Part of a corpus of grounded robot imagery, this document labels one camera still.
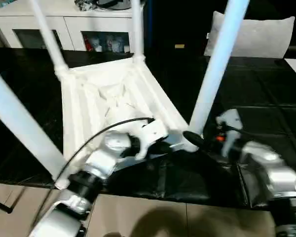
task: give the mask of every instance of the black tabletop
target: black tabletop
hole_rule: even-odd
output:
[[[69,67],[130,57],[64,51]],[[186,121],[190,120],[208,63],[206,57],[146,54],[146,63]],[[60,83],[47,51],[0,48],[0,74],[62,151]],[[244,129],[277,150],[296,170],[296,73],[283,59],[231,58],[209,121],[237,108]],[[239,169],[210,156],[179,151],[113,175],[103,192],[161,200],[250,207]],[[0,121],[0,183],[50,187],[52,179]]]

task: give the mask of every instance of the glass cabinet door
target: glass cabinet door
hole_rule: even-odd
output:
[[[64,17],[47,16],[47,23],[63,50],[74,50]],[[0,30],[11,48],[46,48],[34,16],[0,16]]]
[[[127,53],[130,52],[127,32],[82,31],[87,51]]]
[[[75,50],[133,52],[131,18],[65,17]]]
[[[14,33],[18,37],[23,48],[42,48],[46,49],[45,42],[43,37],[40,34],[39,30],[25,30],[25,29],[13,29]],[[60,49],[63,49],[58,37],[56,30],[52,31],[54,33],[54,37],[57,41],[57,44]]]

